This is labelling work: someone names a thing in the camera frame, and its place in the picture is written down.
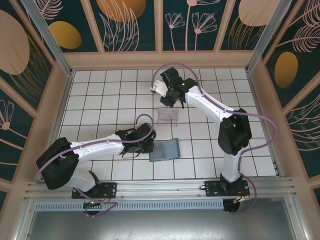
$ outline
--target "flower illustration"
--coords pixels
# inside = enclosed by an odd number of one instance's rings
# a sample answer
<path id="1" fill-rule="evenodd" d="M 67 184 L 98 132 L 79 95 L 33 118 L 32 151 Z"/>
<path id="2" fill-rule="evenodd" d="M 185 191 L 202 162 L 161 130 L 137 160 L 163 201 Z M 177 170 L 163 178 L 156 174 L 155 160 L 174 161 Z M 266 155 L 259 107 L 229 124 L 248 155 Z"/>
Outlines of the flower illustration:
<path id="1" fill-rule="evenodd" d="M 189 15 L 190 8 L 197 5 L 210 5 L 217 4 L 220 0 L 186 0 L 186 3 L 189 5 L 188 12 L 186 15 L 186 27 L 185 27 L 185 50 L 188 51 L 188 26 L 189 26 Z"/>
<path id="2" fill-rule="evenodd" d="M 173 47 L 173 50 L 175 51 L 176 48 L 174 44 L 172 29 L 183 27 L 185 25 L 185 21 L 183 21 L 183 17 L 181 16 L 181 13 L 179 14 L 173 13 L 172 16 L 170 13 L 167 13 L 165 15 L 165 20 L 168 23 L 168 26 L 170 28 L 172 47 Z"/>
<path id="3" fill-rule="evenodd" d="M 199 12 L 192 14 L 192 24 L 195 33 L 194 50 L 197 50 L 198 34 L 210 33 L 217 30 L 217 25 L 214 24 L 216 19 L 214 13 L 203 13 L 199 18 Z"/>
<path id="4" fill-rule="evenodd" d="M 0 129 L 8 130 L 10 128 L 10 121 L 14 114 L 15 105 L 8 101 L 7 107 L 3 99 L 0 100 Z"/>
<path id="5" fill-rule="evenodd" d="M 14 131 L 10 128 L 10 122 L 11 122 L 12 116 L 14 114 L 14 109 L 15 109 L 15 105 L 12 102 L 8 101 L 7 105 L 6 105 L 6 103 L 3 99 L 0 100 L 0 130 L 4 130 L 4 131 L 9 130 L 9 131 L 13 132 L 14 134 L 26 139 L 27 138 L 26 136 L 23 136 L 22 134 Z M 0 138 L 0 142 L 7 144 L 13 148 L 23 150 L 23 147 L 15 145 L 15 144 L 8 142 L 4 139 Z M 17 165 L 15 163 L 5 163 L 5 162 L 0 162 L 0 164 Z"/>

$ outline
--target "enclosure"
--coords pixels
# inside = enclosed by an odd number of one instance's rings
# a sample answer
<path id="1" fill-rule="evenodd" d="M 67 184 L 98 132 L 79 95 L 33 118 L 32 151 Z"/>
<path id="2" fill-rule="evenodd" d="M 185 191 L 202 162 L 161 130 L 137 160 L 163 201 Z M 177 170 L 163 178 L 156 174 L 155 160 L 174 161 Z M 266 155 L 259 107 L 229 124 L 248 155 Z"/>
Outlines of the enclosure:
<path id="1" fill-rule="evenodd" d="M 2 238 L 318 239 L 319 16 L 319 0 L 2 0 Z M 275 123 L 272 144 L 241 163 L 256 187 L 250 212 L 227 214 L 225 197 L 200 188 L 223 171 L 214 119 L 177 102 L 177 123 L 159 124 L 165 106 L 152 79 L 170 67 L 224 105 Z M 141 114 L 153 118 L 155 141 L 178 139 L 180 157 L 130 153 L 80 165 L 116 186 L 117 206 L 104 216 L 86 218 L 88 201 L 72 198 L 72 187 L 35 183 L 36 161 L 57 139 L 105 138 Z M 250 148 L 276 133 L 248 120 Z M 253 184 L 240 210 L 255 202 Z"/>

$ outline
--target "yellow circle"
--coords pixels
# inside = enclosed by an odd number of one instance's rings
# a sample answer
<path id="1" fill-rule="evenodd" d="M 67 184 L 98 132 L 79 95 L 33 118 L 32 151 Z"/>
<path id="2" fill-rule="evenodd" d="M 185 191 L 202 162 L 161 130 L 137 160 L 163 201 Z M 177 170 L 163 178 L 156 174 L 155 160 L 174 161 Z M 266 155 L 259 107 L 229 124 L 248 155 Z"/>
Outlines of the yellow circle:
<path id="1" fill-rule="evenodd" d="M 276 84 L 287 88 L 295 79 L 298 71 L 298 59 L 292 52 L 282 53 L 275 64 L 274 77 Z"/>
<path id="2" fill-rule="evenodd" d="M 117 22 L 129 22 L 132 20 L 125 11 L 123 3 L 129 14 L 131 9 L 136 18 L 139 18 L 146 9 L 146 0 L 96 0 L 96 3 L 108 18 Z"/>
<path id="3" fill-rule="evenodd" d="M 78 30 L 65 21 L 55 21 L 49 26 L 55 40 L 60 47 L 65 49 L 76 49 L 82 43 Z"/>
<path id="4" fill-rule="evenodd" d="M 21 74 L 30 56 L 28 35 L 10 14 L 0 10 L 0 69 L 11 75 Z"/>
<path id="5" fill-rule="evenodd" d="M 264 26 L 269 22 L 279 0 L 241 0 L 239 18 L 251 27 Z"/>

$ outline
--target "black mounting plate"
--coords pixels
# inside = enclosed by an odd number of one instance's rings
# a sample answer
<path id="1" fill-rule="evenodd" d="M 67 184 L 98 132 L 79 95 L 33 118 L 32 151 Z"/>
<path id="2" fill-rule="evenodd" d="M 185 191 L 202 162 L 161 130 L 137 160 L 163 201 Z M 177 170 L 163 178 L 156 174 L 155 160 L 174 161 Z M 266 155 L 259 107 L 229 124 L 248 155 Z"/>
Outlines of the black mounting plate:
<path id="1" fill-rule="evenodd" d="M 226 193 L 220 186 L 220 180 L 215 181 L 205 181 L 203 190 L 205 190 L 205 195 L 207 197 L 237 197 L 243 195 L 241 188 L 246 194 L 250 195 L 248 182 L 246 180 L 239 180 L 237 185 L 230 190 L 230 193 Z"/>
<path id="2" fill-rule="evenodd" d="M 111 199 L 115 199 L 116 198 L 116 194 L 117 194 L 117 183 L 116 182 L 102 182 L 101 183 L 101 190 L 105 190 L 106 193 L 109 195 L 109 197 Z M 95 196 L 91 196 L 90 194 L 88 194 L 87 196 L 92 198 L 92 199 L 105 199 L 105 193 L 104 191 L 99 191 L 99 193 Z M 72 195 L 71 195 L 72 199 L 85 199 L 84 196 L 82 196 L 77 190 L 73 189 L 72 190 Z"/>

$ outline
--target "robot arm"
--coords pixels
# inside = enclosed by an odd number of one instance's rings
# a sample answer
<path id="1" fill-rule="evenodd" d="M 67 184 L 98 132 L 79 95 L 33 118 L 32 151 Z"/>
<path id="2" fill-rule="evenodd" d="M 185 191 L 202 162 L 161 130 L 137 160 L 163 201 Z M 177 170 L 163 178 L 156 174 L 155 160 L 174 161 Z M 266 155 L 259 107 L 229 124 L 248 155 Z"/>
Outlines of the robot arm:
<path id="1" fill-rule="evenodd" d="M 219 126 L 218 143 L 224 151 L 224 165 L 220 180 L 222 187 L 228 189 L 231 183 L 241 178 L 238 172 L 240 153 L 248 146 L 252 137 L 248 117 L 236 114 L 245 111 L 243 109 L 234 110 L 202 90 L 205 95 L 224 109 L 221 110 L 202 95 L 196 81 L 191 78 L 182 80 L 178 71 L 173 67 L 164 71 L 161 77 L 163 81 L 157 80 L 151 88 L 153 92 L 161 95 L 161 103 L 173 107 L 176 101 L 180 101 L 182 108 L 184 108 L 184 103 L 188 103 L 205 113 Z M 225 110 L 233 111 L 235 114 L 225 112 Z"/>
<path id="2" fill-rule="evenodd" d="M 88 193 L 90 196 L 96 195 L 101 188 L 101 183 L 92 171 L 84 171 L 81 164 L 90 160 L 127 153 L 151 153 L 154 149 L 154 139 L 156 131 L 153 130 L 145 140 L 136 143 L 122 143 L 121 141 L 138 140 L 146 136 L 151 130 L 148 123 L 142 124 L 139 128 L 116 131 L 115 134 L 98 139 L 102 143 L 81 147 L 68 152 L 50 163 L 43 171 L 42 177 L 50 190 L 58 189 L 62 186 L 70 186 Z M 53 156 L 73 147 L 83 146 L 97 139 L 86 142 L 68 142 L 65 137 L 57 139 L 36 161 L 40 169 Z"/>

